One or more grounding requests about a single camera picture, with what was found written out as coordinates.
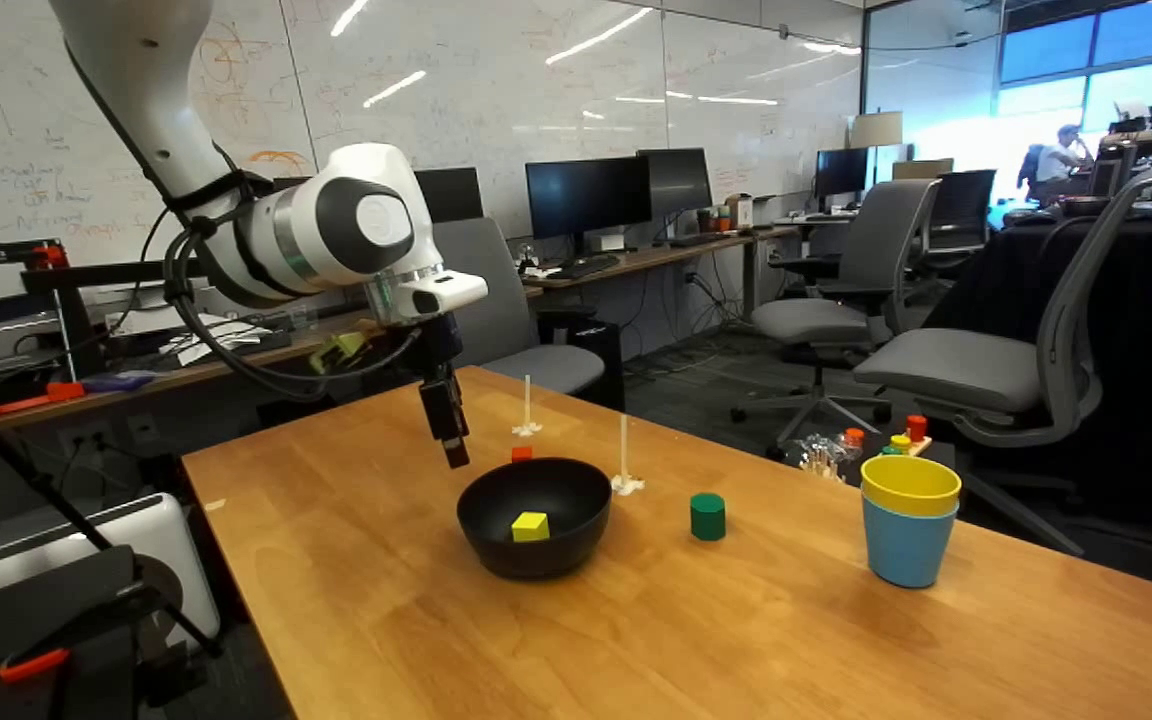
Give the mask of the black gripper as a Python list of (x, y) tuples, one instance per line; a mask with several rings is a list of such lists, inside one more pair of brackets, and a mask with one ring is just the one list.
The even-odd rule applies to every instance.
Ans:
[(442, 449), (442, 460), (453, 468), (467, 465), (467, 425), (459, 414), (459, 387), (455, 387), (455, 355), (459, 355), (459, 341), (455, 341), (455, 323), (447, 317), (437, 317), (419, 327), (419, 346), (416, 346), (416, 375), (419, 375), (419, 398), (430, 407), (430, 433)]

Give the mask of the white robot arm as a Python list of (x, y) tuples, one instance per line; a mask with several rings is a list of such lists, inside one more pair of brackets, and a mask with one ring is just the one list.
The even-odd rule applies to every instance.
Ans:
[(407, 157), (393, 144), (344, 144), (319, 173), (268, 183), (235, 167), (200, 111), (188, 72), (211, 0), (47, 0), (62, 52), (153, 182), (185, 237), (164, 261), (169, 300), (195, 323), (185, 255), (235, 306), (286, 306), (325, 290), (358, 290), (379, 323), (404, 327), (430, 440), (467, 460), (453, 317), (488, 295), (488, 279), (442, 266)]

